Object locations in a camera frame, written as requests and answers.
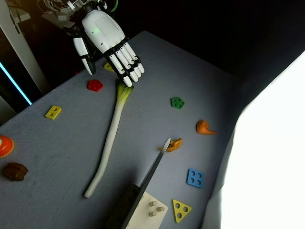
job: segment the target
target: white robotic hand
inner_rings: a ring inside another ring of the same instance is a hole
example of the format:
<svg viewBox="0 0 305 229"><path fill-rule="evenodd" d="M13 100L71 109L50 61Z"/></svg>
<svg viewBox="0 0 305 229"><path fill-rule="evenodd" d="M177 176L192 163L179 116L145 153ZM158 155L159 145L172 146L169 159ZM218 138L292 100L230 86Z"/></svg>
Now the white robotic hand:
<svg viewBox="0 0 305 229"><path fill-rule="evenodd" d="M144 68L140 58L128 44L122 29L107 13L92 4L84 5L82 10L85 17L81 23L85 33L92 43L105 54L109 64L125 84L131 87L132 82L137 82L141 74L144 73ZM76 36L73 36L78 54L82 57L88 73L93 75L95 66L84 40L84 35L81 34L80 30L78 30Z"/></svg>

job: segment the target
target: orange curved object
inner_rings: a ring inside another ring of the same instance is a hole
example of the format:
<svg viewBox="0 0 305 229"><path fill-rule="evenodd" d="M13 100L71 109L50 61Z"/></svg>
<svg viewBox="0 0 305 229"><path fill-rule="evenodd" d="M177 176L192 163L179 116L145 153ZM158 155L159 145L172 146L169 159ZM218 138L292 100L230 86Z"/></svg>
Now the orange curved object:
<svg viewBox="0 0 305 229"><path fill-rule="evenodd" d="M172 152L176 149L179 149L180 146L182 145L183 140L179 138L178 140L172 140L171 143L167 147L167 152Z"/></svg>
<svg viewBox="0 0 305 229"><path fill-rule="evenodd" d="M8 137L0 136L0 158L9 155L15 147L14 141Z"/></svg>
<svg viewBox="0 0 305 229"><path fill-rule="evenodd" d="M205 120L199 121L199 123L196 126L196 131L197 131L197 133L202 134L202 135L216 135L217 134L216 131L209 130L209 125Z"/></svg>

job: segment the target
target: robotic hand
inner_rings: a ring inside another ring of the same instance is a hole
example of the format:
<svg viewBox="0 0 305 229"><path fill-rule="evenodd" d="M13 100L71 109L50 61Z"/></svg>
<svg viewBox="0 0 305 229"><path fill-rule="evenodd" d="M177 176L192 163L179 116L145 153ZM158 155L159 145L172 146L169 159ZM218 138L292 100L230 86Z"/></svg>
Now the robotic hand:
<svg viewBox="0 0 305 229"><path fill-rule="evenodd" d="M88 45L93 43L101 51L113 70L128 87L137 82L144 73L140 57L135 54L114 19L106 12L107 4L102 0L71 0L66 4L80 12L81 23L70 28L77 53L90 75L95 74L95 64Z"/></svg>

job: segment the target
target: yellow triangle block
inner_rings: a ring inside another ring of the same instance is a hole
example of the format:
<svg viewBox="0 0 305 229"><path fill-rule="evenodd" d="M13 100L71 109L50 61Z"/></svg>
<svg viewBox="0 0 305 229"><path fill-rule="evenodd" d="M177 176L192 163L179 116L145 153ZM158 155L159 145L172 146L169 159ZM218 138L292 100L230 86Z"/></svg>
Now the yellow triangle block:
<svg viewBox="0 0 305 229"><path fill-rule="evenodd" d="M104 69L107 69L110 72L114 72L114 70L112 69L112 67L110 66L110 64L108 62L106 64L104 64Z"/></svg>
<svg viewBox="0 0 305 229"><path fill-rule="evenodd" d="M180 221L192 210L192 207L173 199L173 210L175 212L176 223Z"/></svg>

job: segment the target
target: green cable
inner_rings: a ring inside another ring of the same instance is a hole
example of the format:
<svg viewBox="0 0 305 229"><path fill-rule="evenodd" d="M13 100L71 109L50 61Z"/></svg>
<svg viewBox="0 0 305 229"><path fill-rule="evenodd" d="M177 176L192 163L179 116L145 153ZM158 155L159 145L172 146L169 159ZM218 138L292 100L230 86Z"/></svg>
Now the green cable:
<svg viewBox="0 0 305 229"><path fill-rule="evenodd" d="M116 10L116 8L118 8L118 4L119 4L119 0L116 0L114 8L111 10L111 12L114 12Z"/></svg>

